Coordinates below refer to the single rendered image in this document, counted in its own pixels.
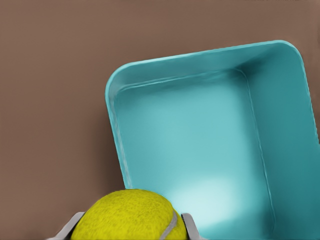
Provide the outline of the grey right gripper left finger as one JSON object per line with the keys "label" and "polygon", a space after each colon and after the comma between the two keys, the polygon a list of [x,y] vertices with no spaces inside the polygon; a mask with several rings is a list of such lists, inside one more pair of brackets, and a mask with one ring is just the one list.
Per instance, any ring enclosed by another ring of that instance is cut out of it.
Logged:
{"label": "grey right gripper left finger", "polygon": [[84,214],[85,212],[77,212],[74,214],[62,229],[53,237],[53,240],[71,240],[72,232]]}

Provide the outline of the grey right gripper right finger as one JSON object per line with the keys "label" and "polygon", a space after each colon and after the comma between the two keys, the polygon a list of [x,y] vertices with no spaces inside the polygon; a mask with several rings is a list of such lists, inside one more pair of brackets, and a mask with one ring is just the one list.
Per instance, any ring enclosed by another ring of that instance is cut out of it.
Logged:
{"label": "grey right gripper right finger", "polygon": [[191,214],[189,213],[182,213],[181,217],[183,219],[188,239],[189,240],[201,240],[201,236],[199,234],[199,231],[196,227],[196,224],[194,222],[194,219]]}

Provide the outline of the yellow tennis ball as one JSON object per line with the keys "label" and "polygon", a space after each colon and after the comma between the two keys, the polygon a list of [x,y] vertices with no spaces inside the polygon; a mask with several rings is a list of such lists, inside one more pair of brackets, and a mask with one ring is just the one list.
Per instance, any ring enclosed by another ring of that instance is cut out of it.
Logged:
{"label": "yellow tennis ball", "polygon": [[71,240],[187,240],[182,217],[162,195],[143,189],[112,192],[93,204]]}

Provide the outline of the teal rectangular tray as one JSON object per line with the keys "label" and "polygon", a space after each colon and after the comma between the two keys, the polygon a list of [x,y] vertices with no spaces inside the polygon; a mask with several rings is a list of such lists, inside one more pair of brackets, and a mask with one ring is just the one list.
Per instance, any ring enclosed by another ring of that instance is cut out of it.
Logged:
{"label": "teal rectangular tray", "polygon": [[211,240],[320,240],[320,142],[302,55],[273,40],[127,63],[105,101],[127,189]]}

